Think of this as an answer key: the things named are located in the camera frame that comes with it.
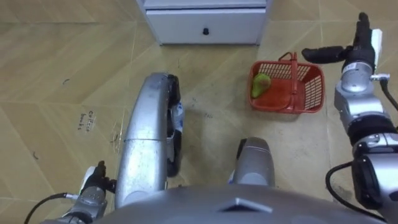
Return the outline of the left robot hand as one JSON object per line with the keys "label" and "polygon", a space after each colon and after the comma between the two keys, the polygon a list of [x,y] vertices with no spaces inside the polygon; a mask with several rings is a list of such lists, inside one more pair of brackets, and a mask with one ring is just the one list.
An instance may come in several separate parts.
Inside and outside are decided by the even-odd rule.
{"label": "left robot hand", "polygon": [[103,192],[109,191],[114,194],[116,192],[116,184],[116,179],[110,179],[106,176],[105,161],[99,161],[93,173],[84,181],[80,194],[89,187],[99,187]]}

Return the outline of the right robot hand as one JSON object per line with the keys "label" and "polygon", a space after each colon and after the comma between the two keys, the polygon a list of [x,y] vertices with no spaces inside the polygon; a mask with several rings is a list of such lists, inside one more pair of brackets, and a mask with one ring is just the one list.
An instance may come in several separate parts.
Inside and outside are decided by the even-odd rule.
{"label": "right robot hand", "polygon": [[335,45],[317,49],[305,48],[301,53],[304,59],[310,63],[329,64],[344,61],[344,66],[346,66],[355,62],[363,62],[371,67],[372,72],[375,72],[376,53],[371,44],[372,32],[368,15],[365,12],[360,12],[352,45],[346,47]]}

